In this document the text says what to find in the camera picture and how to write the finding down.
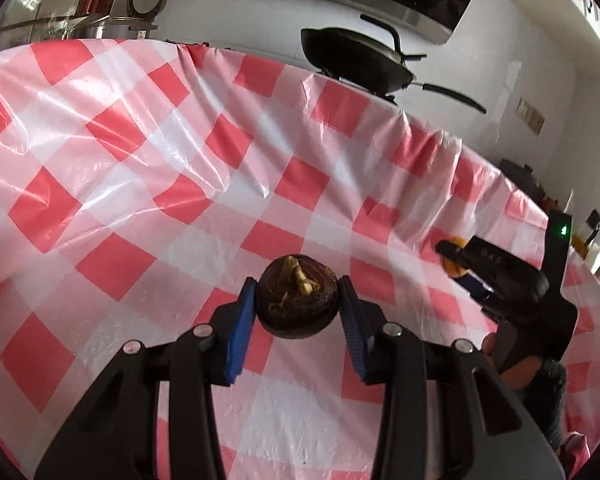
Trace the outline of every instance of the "bottle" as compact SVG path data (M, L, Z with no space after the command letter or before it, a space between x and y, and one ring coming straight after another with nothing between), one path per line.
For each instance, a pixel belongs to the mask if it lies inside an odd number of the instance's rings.
M598 213L595 209L587 218L587 221L584 222L573 235L573 240L571 241L571 245L576 252L582 256L583 258L587 257L587 253L589 252L589 247L593 240L595 240L596 235L600 231L600 213Z

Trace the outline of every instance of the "wall outlet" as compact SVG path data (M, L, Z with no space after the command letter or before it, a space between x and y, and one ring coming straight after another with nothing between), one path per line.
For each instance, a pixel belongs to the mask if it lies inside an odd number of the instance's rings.
M544 126L544 116L542 116L542 114L536 108L534 108L524 99L520 99L520 102L518 103L518 109L516 110L516 115L525 121L533 133L540 135L540 131Z

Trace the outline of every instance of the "red and white tablecloth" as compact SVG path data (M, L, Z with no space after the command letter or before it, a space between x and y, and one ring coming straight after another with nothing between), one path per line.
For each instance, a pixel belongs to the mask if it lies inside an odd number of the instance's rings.
M459 139L305 70L158 41L0 53L0 442L29 477L123 342L168 342L275 257L305 253L426 340L492 327L432 245L473 234L540 263L546 217ZM600 286L580 308L566 424L600 439ZM367 478L381 387L336 320L307 340L256 324L214 390L230 480ZM158 451L165 477L166 404Z

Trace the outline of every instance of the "plastic tablecloth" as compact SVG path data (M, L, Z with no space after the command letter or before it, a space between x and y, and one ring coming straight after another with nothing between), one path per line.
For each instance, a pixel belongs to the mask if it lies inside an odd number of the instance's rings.
M491 164L391 104L237 52L60 41L0 53L0 443L32 477L93 378L132 338L168 342L277 256L349 274L425 340L493 329L432 245L477 234L539 266L546 216ZM600 285L580 310L565 426L600 439ZM167 405L158 456L167 471ZM256 323L214 390L228 477L367 478L382 387L336 319L306 340Z

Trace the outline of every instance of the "black wok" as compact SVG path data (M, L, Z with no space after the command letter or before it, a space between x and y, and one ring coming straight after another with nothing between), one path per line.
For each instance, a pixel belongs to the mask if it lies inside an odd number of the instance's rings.
M348 28L303 28L300 31L302 50L308 61L326 75L346 79L371 93L386 96L414 84L423 90L436 92L460 101L480 113L487 110L470 97L429 83L417 83L405 61L420 61L426 54L404 54L400 50L400 36L389 24L361 14L360 18L387 30L394 38L394 49L380 41Z

